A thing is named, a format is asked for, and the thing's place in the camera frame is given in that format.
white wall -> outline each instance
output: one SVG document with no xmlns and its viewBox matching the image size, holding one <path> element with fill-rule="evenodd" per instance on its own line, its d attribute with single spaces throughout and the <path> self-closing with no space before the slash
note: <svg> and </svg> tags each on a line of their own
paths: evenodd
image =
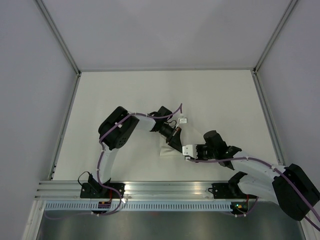
<svg viewBox="0 0 320 240">
<path fill-rule="evenodd" d="M 260 77 L 287 164 L 300 165 L 320 190 L 319 10 L 319 0 L 300 1 Z"/>
<path fill-rule="evenodd" d="M 0 238 L 21 238 L 75 73 L 32 0 L 0 2 Z"/>
<path fill-rule="evenodd" d="M 290 0 L 44 0 L 82 71 L 253 68 Z"/>
</svg>

robotic arm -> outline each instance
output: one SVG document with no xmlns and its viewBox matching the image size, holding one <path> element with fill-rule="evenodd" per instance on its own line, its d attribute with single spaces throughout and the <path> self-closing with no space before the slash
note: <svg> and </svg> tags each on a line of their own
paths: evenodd
<svg viewBox="0 0 320 240">
<path fill-rule="evenodd" d="M 310 208 L 292 186 L 273 170 L 273 166 L 249 157 L 239 147 L 228 146 L 215 130 L 204 134 L 205 144 L 182 146 L 180 140 L 182 129 L 179 126 L 172 127 L 168 124 L 171 116 L 172 112 L 164 106 L 157 112 L 148 115 L 140 113 L 133 115 L 123 107 L 117 107 L 98 129 L 104 153 L 101 154 L 102 158 L 99 160 L 99 170 L 90 174 L 88 183 L 82 185 L 80 197 L 108 198 L 108 189 L 99 184 L 99 179 L 103 185 L 110 186 L 111 169 L 118 150 L 126 144 L 135 129 L 140 129 L 160 133 L 165 137 L 166 143 L 182 153 L 188 161 L 219 162 L 223 167 L 238 171 L 228 181 L 228 190 L 235 198 L 239 194 L 261 197 L 278 204 L 287 215 L 297 221 L 302 220 L 309 212 Z M 320 192 L 299 166 L 295 164 L 289 167 L 277 165 L 276 168 L 298 188 L 312 206 L 320 200 Z"/>
</svg>

purple cable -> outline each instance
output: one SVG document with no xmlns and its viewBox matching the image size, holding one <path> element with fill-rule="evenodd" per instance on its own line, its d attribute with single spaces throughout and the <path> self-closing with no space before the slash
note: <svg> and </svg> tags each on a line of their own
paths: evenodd
<svg viewBox="0 0 320 240">
<path fill-rule="evenodd" d="M 100 164 L 101 164 L 101 161 L 102 161 L 102 158 L 104 156 L 104 153 L 105 153 L 105 146 L 103 145 L 102 143 L 102 140 L 105 139 L 105 137 L 110 134 L 113 130 L 115 130 L 120 124 L 122 124 L 125 120 L 127 120 L 129 117 L 131 116 L 134 116 L 134 115 L 139 115 L 139 116 L 145 116 L 147 118 L 152 118 L 152 119 L 166 119 L 166 118 L 170 118 L 172 117 L 173 115 L 175 115 L 177 112 L 182 113 L 182 103 L 180 104 L 179 108 L 177 110 L 175 110 L 173 113 L 167 115 L 167 116 L 150 116 L 150 115 L 147 115 L 147 114 L 144 114 L 144 113 L 137 113 L 137 112 L 133 112 L 133 113 L 130 113 L 128 114 L 127 116 L 125 116 L 123 119 L 121 119 L 117 124 L 115 124 L 112 128 L 110 128 L 104 135 L 102 135 L 102 137 L 100 137 L 99 139 L 99 143 L 101 144 L 102 146 L 102 152 L 100 154 L 100 157 L 99 157 L 99 160 L 98 160 L 98 164 L 97 164 L 97 171 L 96 171 L 96 176 L 97 176 L 97 180 L 98 180 L 98 183 L 101 187 L 105 188 L 105 189 L 109 189 L 111 191 L 114 191 L 116 192 L 116 194 L 118 194 L 119 196 L 119 204 L 116 206 L 116 208 L 114 210 L 112 210 L 111 212 L 107 212 L 107 213 L 102 213 L 100 215 L 103 215 L 103 216 L 106 216 L 106 215 L 111 215 L 111 214 L 114 214 L 121 206 L 121 199 L 122 199 L 122 196 L 120 194 L 120 192 L 113 188 L 113 187 L 110 187 L 110 186 L 106 186 L 106 185 L 103 185 L 103 183 L 101 182 L 100 180 L 100 175 L 99 175 L 99 171 L 100 171 Z"/>
<path fill-rule="evenodd" d="M 193 159 L 190 160 L 191 162 L 195 162 L 195 163 L 222 163 L 222 162 L 227 162 L 227 161 L 236 161 L 236 160 L 252 160 L 252 161 L 256 161 L 259 162 L 263 165 L 266 165 L 267 167 L 272 169 L 272 165 L 268 162 L 265 162 L 261 159 L 258 158 L 254 158 L 254 157 L 235 157 L 235 158 L 228 158 L 228 159 L 218 159 L 218 160 L 197 160 L 197 159 Z M 283 177 L 287 183 L 293 188 L 293 190 L 298 194 L 298 196 L 303 200 L 303 202 L 308 206 L 308 208 L 313 212 L 313 214 L 315 215 L 316 219 L 320 222 L 320 215 L 317 213 L 317 211 L 314 209 L 314 207 L 308 202 L 308 200 L 302 195 L 302 193 L 299 191 L 299 189 L 290 181 L 289 178 L 286 177 L 286 175 L 284 175 L 281 171 L 279 171 L 279 169 L 277 168 L 273 168 L 273 170 L 278 173 L 281 177 Z M 312 223 L 312 226 L 316 226 L 316 224 L 314 222 L 312 222 L 309 218 L 305 217 L 305 219 L 309 222 Z"/>
<path fill-rule="evenodd" d="M 304 217 L 315 229 L 320 232 L 320 227 L 318 227 L 313 221 L 311 221 L 307 216 Z"/>
</svg>

